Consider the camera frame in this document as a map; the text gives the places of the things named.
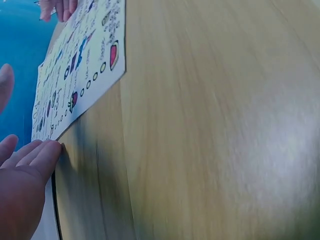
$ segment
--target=fingernail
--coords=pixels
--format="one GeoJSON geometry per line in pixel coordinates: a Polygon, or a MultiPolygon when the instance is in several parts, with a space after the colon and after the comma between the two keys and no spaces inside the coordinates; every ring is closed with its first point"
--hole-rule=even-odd
{"type": "Polygon", "coordinates": [[[63,12],[63,21],[66,22],[68,21],[68,19],[71,17],[71,13],[69,12],[69,10],[64,10],[63,12]]]}
{"type": "Polygon", "coordinates": [[[10,75],[11,66],[9,64],[4,64],[0,69],[0,82],[3,82],[6,80],[5,76],[10,75]]]}

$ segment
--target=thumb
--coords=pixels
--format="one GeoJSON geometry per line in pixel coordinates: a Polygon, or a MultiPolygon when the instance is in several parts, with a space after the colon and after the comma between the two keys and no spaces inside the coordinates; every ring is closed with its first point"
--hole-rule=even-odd
{"type": "Polygon", "coordinates": [[[9,64],[5,64],[0,69],[0,113],[7,105],[12,90],[14,88],[14,71],[9,64]]]}
{"type": "Polygon", "coordinates": [[[49,21],[51,18],[51,11],[55,7],[55,0],[40,0],[40,7],[40,19],[44,21],[49,21]]]}

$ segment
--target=colorful doodle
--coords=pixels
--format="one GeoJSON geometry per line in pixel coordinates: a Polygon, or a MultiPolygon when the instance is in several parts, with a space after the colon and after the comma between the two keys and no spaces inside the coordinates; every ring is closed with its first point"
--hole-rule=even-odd
{"type": "Polygon", "coordinates": [[[87,40],[86,40],[86,44],[88,44],[88,42],[90,41],[90,39],[91,39],[91,37],[92,37],[92,35],[94,34],[95,31],[96,31],[96,30],[93,30],[93,32],[90,33],[90,35],[88,36],[88,38],[87,38],[87,40]]]}
{"type": "Polygon", "coordinates": [[[67,77],[68,77],[68,75],[69,75],[69,71],[70,71],[70,66],[68,66],[68,67],[66,68],[65,72],[64,72],[64,77],[63,77],[64,80],[67,79],[67,77]]]}
{"type": "Polygon", "coordinates": [[[77,53],[74,54],[74,56],[73,56],[73,58],[72,58],[72,60],[71,60],[70,73],[72,73],[73,69],[75,68],[76,58],[77,58],[77,53]]]}
{"type": "Polygon", "coordinates": [[[70,101],[68,102],[68,108],[70,113],[72,113],[75,105],[77,104],[77,100],[78,100],[78,92],[75,91],[71,94],[70,101]]]}
{"type": "Polygon", "coordinates": [[[82,43],[81,43],[81,46],[80,46],[80,48],[79,48],[79,57],[78,57],[78,62],[76,63],[75,69],[77,69],[77,68],[79,67],[80,63],[81,63],[81,60],[82,60],[81,54],[82,54],[82,51],[83,51],[83,49],[84,49],[86,40],[87,40],[87,37],[85,37],[85,38],[83,39],[83,41],[82,41],[82,43]]]}
{"type": "Polygon", "coordinates": [[[116,40],[110,47],[110,70],[112,71],[118,61],[119,58],[119,49],[118,49],[119,42],[116,40]]]}

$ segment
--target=hand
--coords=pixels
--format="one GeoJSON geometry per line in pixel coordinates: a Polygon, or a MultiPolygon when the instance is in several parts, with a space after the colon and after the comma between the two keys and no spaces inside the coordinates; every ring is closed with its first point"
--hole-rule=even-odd
{"type": "Polygon", "coordinates": [[[51,11],[56,10],[60,22],[66,22],[75,12],[78,0],[40,0],[41,15],[44,21],[50,21],[51,11]]]}
{"type": "MultiPolygon", "coordinates": [[[[0,113],[14,85],[14,73],[6,64],[0,70],[0,113]]],[[[30,239],[40,222],[45,186],[61,153],[57,141],[35,140],[14,152],[18,138],[0,142],[0,239],[30,239]]]]}

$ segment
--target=drawing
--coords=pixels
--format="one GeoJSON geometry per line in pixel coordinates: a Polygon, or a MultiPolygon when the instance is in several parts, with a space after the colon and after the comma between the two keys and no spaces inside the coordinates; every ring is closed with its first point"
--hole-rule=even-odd
{"type": "Polygon", "coordinates": [[[89,89],[90,88],[90,85],[91,85],[91,80],[89,80],[87,83],[86,83],[86,89],[89,89]]]}
{"type": "Polygon", "coordinates": [[[71,33],[70,37],[69,37],[68,40],[66,41],[67,44],[70,42],[72,36],[74,35],[74,32],[75,32],[75,31],[73,31],[73,32],[71,33]]]}
{"type": "Polygon", "coordinates": [[[86,56],[86,64],[88,65],[90,62],[90,49],[88,50],[87,56],[86,56]]]}
{"type": "Polygon", "coordinates": [[[41,118],[40,125],[39,125],[39,132],[41,132],[43,124],[44,124],[44,118],[41,118]]]}
{"type": "Polygon", "coordinates": [[[76,57],[77,57],[77,53],[75,53],[73,58],[72,58],[70,73],[72,73],[72,71],[73,71],[73,69],[75,67],[76,57]]]}
{"type": "Polygon", "coordinates": [[[77,103],[77,100],[78,100],[78,92],[73,92],[71,94],[70,101],[68,102],[68,108],[69,108],[70,113],[72,113],[72,111],[77,103]]]}
{"type": "Polygon", "coordinates": [[[101,42],[101,50],[100,50],[101,55],[100,55],[99,60],[103,60],[105,58],[105,49],[106,49],[105,45],[106,45],[106,40],[105,40],[105,38],[103,38],[103,40],[101,42]]]}
{"type": "Polygon", "coordinates": [[[57,64],[58,60],[59,60],[61,57],[62,57],[62,50],[59,52],[58,57],[55,59],[55,63],[54,63],[54,65],[56,65],[56,64],[57,64]]]}
{"type": "Polygon", "coordinates": [[[51,138],[52,134],[54,133],[54,127],[55,126],[52,124],[51,128],[50,128],[50,138],[51,138]]]}
{"type": "Polygon", "coordinates": [[[96,30],[93,30],[92,33],[90,33],[90,35],[88,36],[88,38],[86,39],[86,45],[88,45],[88,42],[90,41],[92,35],[95,33],[96,30]]]}
{"type": "Polygon", "coordinates": [[[78,62],[76,63],[75,69],[77,69],[77,68],[79,67],[80,63],[81,63],[81,60],[82,60],[81,54],[82,54],[82,51],[83,51],[83,49],[84,49],[86,40],[87,40],[87,37],[85,37],[85,38],[83,39],[83,41],[82,41],[82,43],[81,43],[81,46],[80,46],[80,48],[79,48],[79,57],[78,57],[78,62]]]}
{"type": "Polygon", "coordinates": [[[102,26],[104,26],[108,22],[109,16],[110,16],[110,11],[102,19],[102,21],[101,21],[102,26]]]}
{"type": "Polygon", "coordinates": [[[93,1],[91,2],[91,4],[89,5],[88,11],[87,11],[86,13],[89,13],[90,10],[92,9],[92,7],[93,7],[97,2],[98,2],[98,0],[93,0],[93,1]]]}
{"type": "Polygon", "coordinates": [[[112,71],[118,61],[119,58],[119,50],[118,50],[119,42],[116,40],[110,47],[110,70],[112,71]]]}
{"type": "Polygon", "coordinates": [[[43,86],[46,84],[46,82],[48,81],[48,79],[49,79],[49,76],[50,76],[50,74],[46,77],[46,79],[44,80],[44,82],[43,82],[43,86]]]}
{"type": "Polygon", "coordinates": [[[52,108],[55,106],[56,94],[57,94],[57,92],[54,91],[54,93],[52,95],[52,102],[51,102],[51,107],[52,108]]]}
{"type": "Polygon", "coordinates": [[[66,68],[65,72],[64,72],[64,78],[63,78],[64,80],[67,79],[68,74],[69,74],[69,70],[70,70],[70,66],[68,66],[68,67],[66,68]]]}
{"type": "Polygon", "coordinates": [[[60,70],[61,70],[61,66],[59,66],[58,68],[58,72],[57,72],[57,77],[56,77],[56,81],[55,81],[55,88],[57,88],[58,85],[58,81],[59,81],[59,76],[60,76],[60,70]]]}
{"type": "Polygon", "coordinates": [[[106,63],[106,62],[102,63],[102,65],[101,65],[101,67],[100,67],[100,73],[101,73],[101,74],[105,71],[106,66],[107,66],[107,63],[106,63]]]}
{"type": "Polygon", "coordinates": [[[93,74],[92,80],[95,81],[98,78],[98,73],[96,72],[95,74],[93,74]]]}

